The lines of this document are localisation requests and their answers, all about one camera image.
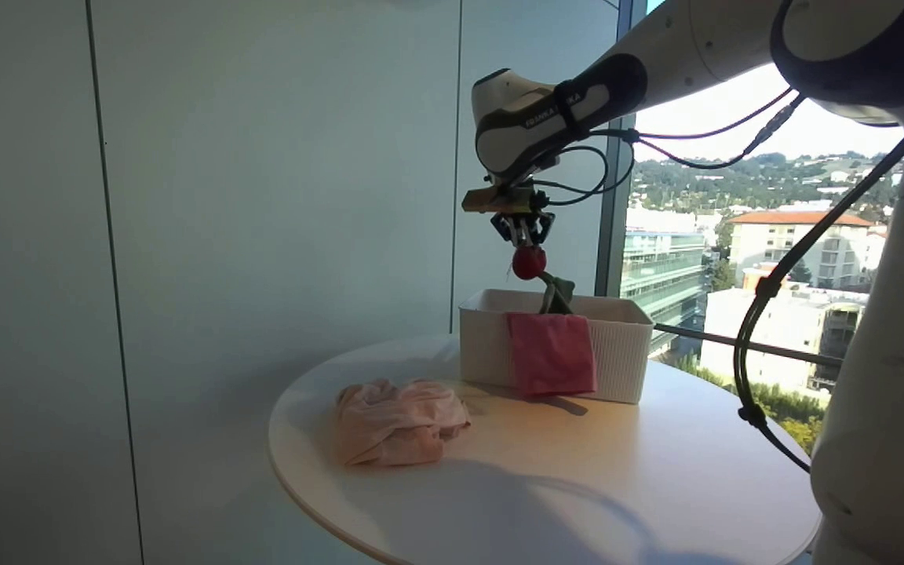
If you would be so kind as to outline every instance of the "glass window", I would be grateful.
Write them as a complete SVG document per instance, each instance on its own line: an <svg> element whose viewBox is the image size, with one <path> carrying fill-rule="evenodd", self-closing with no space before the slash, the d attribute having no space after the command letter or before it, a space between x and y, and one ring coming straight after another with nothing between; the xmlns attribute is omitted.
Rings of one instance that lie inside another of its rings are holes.
<svg viewBox="0 0 904 565"><path fill-rule="evenodd" d="M709 91L645 111L639 128L673 136L706 133L735 124L782 91L784 81L780 72L762 66ZM760 126L762 117L721 138L670 142L667 147L687 159L727 159L735 157ZM735 336L753 298L753 282L770 272L787 244L854 182L851 176L832 182L832 172L870 170L899 138L902 128L868 128L818 104L805 104L773 142L737 165L721 170L718 182L639 147L630 199L629 206L620 210L629 227L625 252L612 265L612 270L623 270L623 285L612 292L639 298L657 323ZM753 336L757 341L823 358L845 355L889 237L892 196L892 182L880 186L851 210L849 227L823 237L806 262L792 270L787 290L767 307ZM773 231L787 219L792 230L784 231L792 239L773 249ZM675 262L673 254L652 254L639 244L649 239L677 239L684 254ZM649 302L634 296L648 276L648 265L652 266L649 281L657 290ZM670 345L657 349L657 358L695 367L716 383L732 381L728 345L687 336L660 341ZM836 367L750 352L750 376L757 386L780 386L805 401L826 404Z"/></svg>

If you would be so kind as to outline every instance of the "wall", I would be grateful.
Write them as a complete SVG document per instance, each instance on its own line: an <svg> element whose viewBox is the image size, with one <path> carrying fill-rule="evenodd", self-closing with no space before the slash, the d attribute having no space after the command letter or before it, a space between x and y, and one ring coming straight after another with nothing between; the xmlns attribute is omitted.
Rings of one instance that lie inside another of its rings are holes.
<svg viewBox="0 0 904 565"><path fill-rule="evenodd" d="M279 491L271 404L515 285L457 215L468 88L570 80L612 28L564 0L0 0L0 561L360 561ZM585 292L597 216L549 244Z"/></svg>
<svg viewBox="0 0 904 565"><path fill-rule="evenodd" d="M95 7L148 561L347 561L266 415L314 360L449 329L460 7Z"/></svg>
<svg viewBox="0 0 904 565"><path fill-rule="evenodd" d="M140 561L83 0L0 0L0 561Z"/></svg>

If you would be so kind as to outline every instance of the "box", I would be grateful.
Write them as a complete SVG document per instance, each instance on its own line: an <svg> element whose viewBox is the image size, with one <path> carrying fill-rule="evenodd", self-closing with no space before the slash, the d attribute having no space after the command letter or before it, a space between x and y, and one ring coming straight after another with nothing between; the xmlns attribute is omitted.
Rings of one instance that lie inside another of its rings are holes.
<svg viewBox="0 0 904 565"><path fill-rule="evenodd" d="M460 310L460 373L465 383L515 390L511 341L507 315L540 310L540 292L494 290L478 307ZM591 316L591 349L597 365L595 400L639 404L649 355L649 316L634 302L574 298L574 315Z"/></svg>

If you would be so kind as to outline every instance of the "round table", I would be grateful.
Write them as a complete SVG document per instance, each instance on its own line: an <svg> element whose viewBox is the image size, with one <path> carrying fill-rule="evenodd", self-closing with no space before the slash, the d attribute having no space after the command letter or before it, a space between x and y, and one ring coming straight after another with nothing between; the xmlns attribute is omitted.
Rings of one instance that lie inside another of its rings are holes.
<svg viewBox="0 0 904 565"><path fill-rule="evenodd" d="M339 464L335 391L377 376L457 383L474 427L437 464ZM442 336L301 373L271 415L271 455L314 521L381 561L792 561L819 526L806 473L735 412L667 365L649 365L641 404L525 401L460 383Z"/></svg>

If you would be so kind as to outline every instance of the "crumpled cloth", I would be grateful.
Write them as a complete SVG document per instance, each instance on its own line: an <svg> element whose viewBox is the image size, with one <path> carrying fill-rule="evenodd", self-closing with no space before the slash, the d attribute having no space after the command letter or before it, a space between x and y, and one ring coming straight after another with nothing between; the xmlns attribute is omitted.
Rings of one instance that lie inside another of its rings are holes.
<svg viewBox="0 0 904 565"><path fill-rule="evenodd" d="M586 316L510 315L510 340L521 396L578 396L597 390Z"/></svg>
<svg viewBox="0 0 904 565"><path fill-rule="evenodd" d="M372 381L335 396L335 450L347 464L429 464L468 427L468 409L437 381Z"/></svg>

